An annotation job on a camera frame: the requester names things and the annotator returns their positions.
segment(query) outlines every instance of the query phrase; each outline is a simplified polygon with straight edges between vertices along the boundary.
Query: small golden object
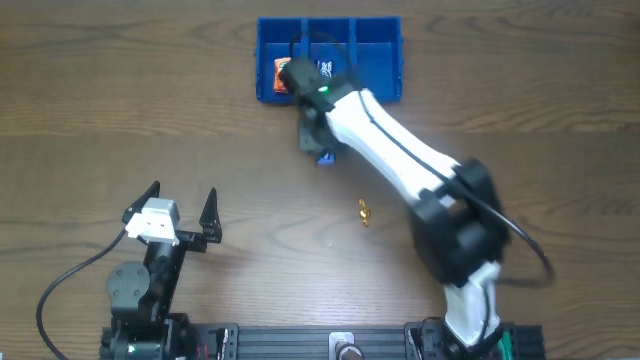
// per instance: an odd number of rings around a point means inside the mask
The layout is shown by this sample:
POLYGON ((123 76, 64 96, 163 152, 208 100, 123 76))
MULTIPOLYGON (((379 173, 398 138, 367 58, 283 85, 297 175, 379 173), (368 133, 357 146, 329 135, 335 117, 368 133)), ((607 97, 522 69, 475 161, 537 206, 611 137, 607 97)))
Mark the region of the small golden object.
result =
POLYGON ((360 204, 360 218, 362 219, 362 225, 364 225, 364 227, 369 227, 371 210, 367 209, 367 204, 365 204, 364 200, 360 199, 358 203, 360 204))

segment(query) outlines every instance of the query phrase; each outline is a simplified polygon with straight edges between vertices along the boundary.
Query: blue plastic tray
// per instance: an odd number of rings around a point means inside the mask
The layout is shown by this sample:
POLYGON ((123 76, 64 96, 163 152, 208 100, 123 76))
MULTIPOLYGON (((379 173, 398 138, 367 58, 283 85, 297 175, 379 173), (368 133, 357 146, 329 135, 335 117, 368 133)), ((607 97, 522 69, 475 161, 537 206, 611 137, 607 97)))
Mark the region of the blue plastic tray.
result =
POLYGON ((293 56, 312 61, 333 61, 333 73, 347 69, 342 46, 351 57, 353 69, 363 85, 378 101, 396 102, 402 97, 402 32, 399 17, 375 18, 258 18, 256 41, 256 96, 264 103, 287 104, 289 95, 273 91, 273 61, 289 56, 289 42, 303 34, 294 44, 293 56), (327 43, 326 34, 337 41, 327 43))

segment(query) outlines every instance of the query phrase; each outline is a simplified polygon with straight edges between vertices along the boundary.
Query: wooden table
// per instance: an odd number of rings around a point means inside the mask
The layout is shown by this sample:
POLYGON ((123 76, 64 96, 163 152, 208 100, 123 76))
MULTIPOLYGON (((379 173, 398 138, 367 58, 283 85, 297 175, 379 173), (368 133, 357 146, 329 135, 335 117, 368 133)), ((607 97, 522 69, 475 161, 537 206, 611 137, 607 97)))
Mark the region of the wooden table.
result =
MULTIPOLYGON (((640 355, 640 4, 628 1, 0 2, 0 352, 52 358, 47 285, 104 248, 153 180, 197 230, 211 186, 222 245, 189 254, 174 311, 241 325, 402 324, 445 311, 404 205, 356 154, 316 167, 296 111, 255 98, 258 16, 403 17, 404 96, 388 111, 491 170, 508 215, 558 270, 500 288, 504 320, 550 358, 640 355), (372 210, 358 217, 358 199, 372 210)), ((53 341, 97 356, 124 241, 59 286, 53 341)), ((539 263, 517 240, 504 273, 539 263)))

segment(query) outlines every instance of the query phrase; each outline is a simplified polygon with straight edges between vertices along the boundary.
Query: tabletop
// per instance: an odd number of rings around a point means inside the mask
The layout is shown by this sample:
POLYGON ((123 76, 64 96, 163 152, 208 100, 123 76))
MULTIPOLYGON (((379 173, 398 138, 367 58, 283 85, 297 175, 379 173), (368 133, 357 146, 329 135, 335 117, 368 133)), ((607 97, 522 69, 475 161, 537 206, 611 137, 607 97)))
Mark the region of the tabletop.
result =
MULTIPOLYGON (((402 17, 388 112, 491 171, 507 215, 558 272, 500 287, 505 321, 542 324, 549 358, 640 355, 640 4, 635 0, 0 2, 0 352, 50 359, 44 289, 106 247, 154 180, 198 230, 218 190, 223 242, 188 254, 173 311, 241 325, 404 324, 445 312, 405 205, 355 152, 318 167, 296 110, 255 95, 259 16, 402 17), (358 200, 371 209, 362 226, 358 200)), ((96 358, 123 241, 50 296, 69 357, 96 358)), ((540 265, 514 239, 503 274, 540 265)))

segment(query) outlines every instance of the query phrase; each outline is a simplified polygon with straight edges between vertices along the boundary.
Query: robotic arm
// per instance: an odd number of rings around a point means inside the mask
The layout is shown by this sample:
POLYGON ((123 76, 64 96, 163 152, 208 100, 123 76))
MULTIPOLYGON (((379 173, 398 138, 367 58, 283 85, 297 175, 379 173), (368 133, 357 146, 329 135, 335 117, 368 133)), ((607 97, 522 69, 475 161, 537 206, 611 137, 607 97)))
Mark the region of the robotic arm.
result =
POLYGON ((495 283, 508 242, 505 224, 479 206, 500 209, 486 169, 421 142, 349 75, 327 79, 308 60, 294 59, 281 79, 321 148, 355 149, 407 202, 418 254, 444 286, 448 355, 486 353, 502 334, 495 283))

